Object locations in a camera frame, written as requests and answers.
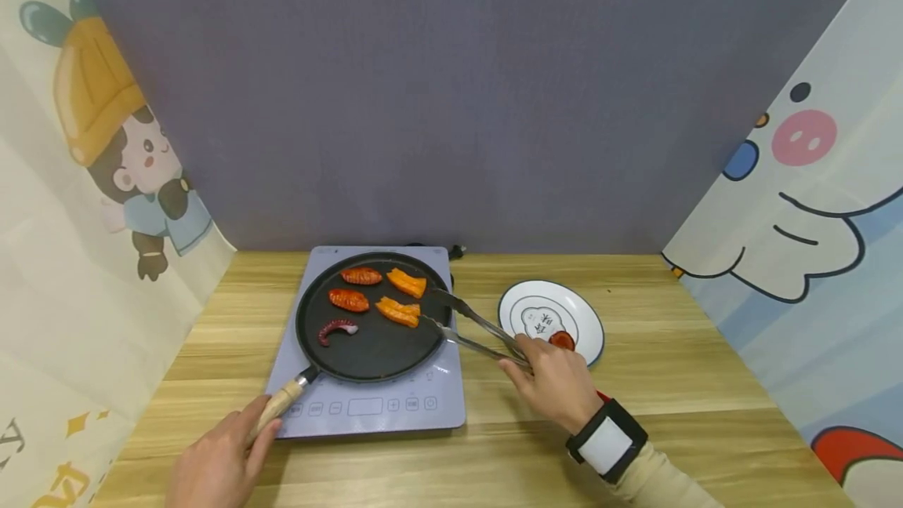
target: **plate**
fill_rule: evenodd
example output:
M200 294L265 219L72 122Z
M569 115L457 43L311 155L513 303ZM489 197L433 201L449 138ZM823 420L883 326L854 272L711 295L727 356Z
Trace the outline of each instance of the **plate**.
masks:
M599 314L579 294L551 281L522 281L499 300L499 325L510 336L527 334L548 341L560 330L574 337L578 354L592 365L605 347Z

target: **yellow hat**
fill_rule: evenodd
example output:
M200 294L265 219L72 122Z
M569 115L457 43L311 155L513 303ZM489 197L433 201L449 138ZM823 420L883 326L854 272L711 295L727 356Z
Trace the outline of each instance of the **yellow hat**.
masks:
M79 20L66 36L53 97L76 163L90 167L125 119L147 104L99 16Z

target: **gray backdrop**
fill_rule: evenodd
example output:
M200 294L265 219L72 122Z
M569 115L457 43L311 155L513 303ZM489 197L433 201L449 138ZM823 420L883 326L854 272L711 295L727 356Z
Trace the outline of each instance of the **gray backdrop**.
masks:
M657 252L844 0L95 0L240 249Z

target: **wooden pan handle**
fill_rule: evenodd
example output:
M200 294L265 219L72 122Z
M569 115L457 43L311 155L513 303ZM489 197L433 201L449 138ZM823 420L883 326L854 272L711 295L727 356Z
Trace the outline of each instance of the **wooden pan handle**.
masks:
M273 393L273 396L267 402L267 406L263 408L263 413L260 415L260 419L257 420L257 425L248 435L249 447L254 443L257 435L263 431L263 428L274 419L279 418L280 415L283 415L289 406L293 405L298 400L298 397L301 397L304 390L310 383L314 382L318 375L320 375L320 372L315 367L305 369L298 373L297 377L287 382L283 388Z

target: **wooden table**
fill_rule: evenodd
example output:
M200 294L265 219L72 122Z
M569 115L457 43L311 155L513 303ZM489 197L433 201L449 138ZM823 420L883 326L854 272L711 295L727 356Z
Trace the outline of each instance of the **wooden table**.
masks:
M161 506L175 457L260 394L306 253L239 252L115 463L94 508ZM455 292L495 318L505 288L548 278L605 325L599 388L726 506L850 506L657 256L467 255ZM476 325L464 336L499 348ZM622 506L566 455L485 357L462 350L467 424L442 436L278 442L249 506Z

